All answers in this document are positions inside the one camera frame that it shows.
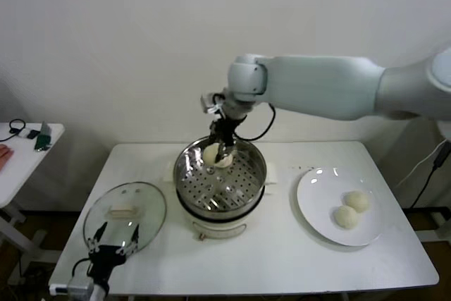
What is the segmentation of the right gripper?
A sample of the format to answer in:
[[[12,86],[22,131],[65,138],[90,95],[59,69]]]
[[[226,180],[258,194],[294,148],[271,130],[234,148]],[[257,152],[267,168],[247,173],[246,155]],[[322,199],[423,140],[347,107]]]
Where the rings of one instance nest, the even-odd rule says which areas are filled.
[[[218,143],[215,163],[219,163],[228,156],[226,146],[234,146],[235,129],[243,122],[242,119],[235,120],[229,117],[219,118],[211,122],[210,135],[208,137],[208,145]]]

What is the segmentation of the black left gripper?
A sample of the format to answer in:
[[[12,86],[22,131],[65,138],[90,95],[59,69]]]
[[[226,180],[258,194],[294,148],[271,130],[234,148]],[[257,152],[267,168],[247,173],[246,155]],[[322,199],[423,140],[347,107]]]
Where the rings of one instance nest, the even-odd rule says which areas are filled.
[[[117,266],[125,263],[125,255],[134,254],[138,251],[138,242],[140,239],[139,224],[136,225],[130,238],[130,242],[122,247],[116,245],[99,245],[107,225],[108,222],[105,221],[101,227],[96,230],[93,237],[89,239],[89,260],[91,261],[92,266],[87,275],[97,282],[107,282],[112,271]]]

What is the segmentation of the person's bare hand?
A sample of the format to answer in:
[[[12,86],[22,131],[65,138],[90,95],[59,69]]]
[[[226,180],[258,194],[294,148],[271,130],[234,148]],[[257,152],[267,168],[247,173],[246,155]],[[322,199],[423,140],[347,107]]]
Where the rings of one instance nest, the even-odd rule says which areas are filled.
[[[10,158],[13,156],[14,151],[7,145],[0,144],[0,171],[8,163]]]

